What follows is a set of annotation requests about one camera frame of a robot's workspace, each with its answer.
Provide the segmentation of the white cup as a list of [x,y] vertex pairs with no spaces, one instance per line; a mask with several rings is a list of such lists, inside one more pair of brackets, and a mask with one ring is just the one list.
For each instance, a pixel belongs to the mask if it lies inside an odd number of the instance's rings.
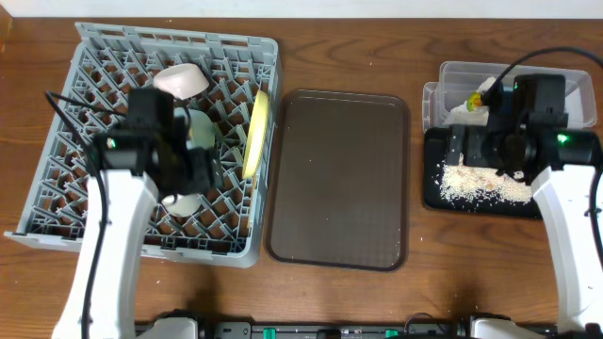
[[194,214],[202,203],[199,194],[190,194],[167,196],[161,200],[161,204],[170,215],[184,218]]

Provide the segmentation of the white napkin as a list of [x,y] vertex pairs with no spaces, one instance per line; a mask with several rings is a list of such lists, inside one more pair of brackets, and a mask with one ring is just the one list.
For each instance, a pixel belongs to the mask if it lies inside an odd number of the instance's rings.
[[494,85],[495,81],[494,76],[483,81],[467,100],[450,110],[445,124],[485,126],[489,118],[489,107],[483,104],[481,96]]

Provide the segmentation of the light blue bowl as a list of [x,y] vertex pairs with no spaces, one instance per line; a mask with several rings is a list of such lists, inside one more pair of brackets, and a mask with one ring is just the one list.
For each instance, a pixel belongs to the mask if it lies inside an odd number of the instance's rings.
[[195,109],[185,110],[183,107],[178,107],[175,112],[190,123],[186,141],[188,149],[209,150],[215,147],[214,123],[205,113]]

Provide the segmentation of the green snack wrapper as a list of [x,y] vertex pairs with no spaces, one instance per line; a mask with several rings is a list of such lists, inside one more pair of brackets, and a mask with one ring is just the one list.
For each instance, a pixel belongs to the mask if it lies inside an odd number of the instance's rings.
[[472,112],[480,107],[482,107],[481,93],[476,91],[467,99],[466,108],[469,112]]

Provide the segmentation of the yellow plate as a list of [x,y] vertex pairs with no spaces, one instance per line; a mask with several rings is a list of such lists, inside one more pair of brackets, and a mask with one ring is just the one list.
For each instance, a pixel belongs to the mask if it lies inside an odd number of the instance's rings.
[[269,97],[264,91],[258,90],[253,104],[252,118],[244,153],[242,167],[242,176],[244,179],[253,178],[259,167],[268,126],[268,118]]

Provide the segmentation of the white bowl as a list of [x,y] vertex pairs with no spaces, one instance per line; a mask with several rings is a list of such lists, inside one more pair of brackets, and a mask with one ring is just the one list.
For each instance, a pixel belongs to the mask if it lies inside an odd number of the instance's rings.
[[196,64],[184,63],[159,72],[154,77],[154,87],[185,100],[208,89],[209,83]]

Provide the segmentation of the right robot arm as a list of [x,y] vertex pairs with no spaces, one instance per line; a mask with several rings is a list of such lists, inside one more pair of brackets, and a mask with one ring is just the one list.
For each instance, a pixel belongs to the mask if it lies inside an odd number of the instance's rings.
[[546,226],[561,338],[602,335],[602,147],[572,129],[561,73],[486,79],[448,119],[447,162],[496,170],[531,194]]

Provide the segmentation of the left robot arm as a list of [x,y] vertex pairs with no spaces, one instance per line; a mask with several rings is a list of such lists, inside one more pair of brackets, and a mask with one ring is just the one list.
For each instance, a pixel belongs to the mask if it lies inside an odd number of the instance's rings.
[[171,198],[180,218],[193,199],[223,185],[212,127],[187,96],[133,89],[113,127],[81,144],[88,210],[73,285],[56,338],[133,338],[143,239],[155,207]]

